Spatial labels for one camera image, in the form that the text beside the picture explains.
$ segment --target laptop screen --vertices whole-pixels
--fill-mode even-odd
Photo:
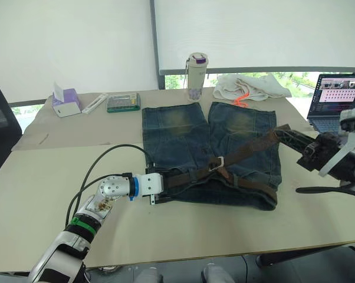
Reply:
[[[308,117],[339,116],[341,111],[352,108],[355,108],[355,75],[319,75]]]

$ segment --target purple tissue box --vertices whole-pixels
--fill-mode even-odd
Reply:
[[[58,117],[62,118],[81,113],[81,103],[75,89],[64,90],[64,100],[65,102],[56,99],[53,93],[52,107]]]

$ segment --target brown leather belt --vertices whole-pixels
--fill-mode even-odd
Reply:
[[[272,129],[266,136],[252,139],[245,145],[238,148],[237,151],[231,152],[226,156],[213,157],[210,159],[209,164],[205,168],[198,169],[194,172],[184,173],[167,178],[167,187],[177,187],[185,184],[192,183],[192,174],[196,181],[204,179],[217,171],[220,173],[230,185],[241,187],[249,190],[260,190],[271,197],[277,203],[277,194],[274,189],[266,184],[259,182],[252,182],[243,178],[238,179],[237,184],[234,184],[234,175],[228,173],[225,169],[227,166],[238,163],[241,160],[251,157],[255,152],[260,152],[268,149],[274,144],[278,143],[278,138],[275,135],[275,130],[290,130],[289,125],[283,125]]]

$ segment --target denim shorts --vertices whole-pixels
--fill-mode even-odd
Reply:
[[[211,157],[225,156],[276,127],[274,111],[219,102],[212,103],[208,121],[198,103],[144,108],[142,119],[144,149],[164,177],[193,173],[208,166]],[[238,178],[264,183],[277,191],[281,183],[278,145],[226,169]],[[273,210],[277,204],[262,191],[230,185],[218,173],[190,184],[167,187],[161,195],[185,202],[253,206],[262,210]]]

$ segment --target beige table surface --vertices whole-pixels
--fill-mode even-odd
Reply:
[[[186,90],[140,91],[141,107],[174,106],[188,104]],[[212,101],[230,103],[213,97],[213,88],[204,88],[201,107],[208,117]],[[89,105],[99,93],[80,94],[83,107]],[[277,124],[289,123],[292,129],[312,131],[310,125],[285,98],[264,101],[246,101],[250,108],[277,111]],[[106,102],[90,114],[77,114],[59,118],[51,107],[51,97],[27,127],[13,150],[47,149],[56,147],[95,146],[101,144],[142,143],[142,112],[107,113]]]
[[[0,170],[0,271],[27,271],[64,229],[70,199],[96,157],[109,146],[18,150]],[[87,266],[168,261],[300,249],[355,241],[355,197],[302,195],[297,186],[337,186],[295,162],[280,145],[283,183],[276,210],[122,198],[93,241]],[[144,172],[135,149],[105,156],[89,180]],[[84,193],[83,199],[97,186]]]

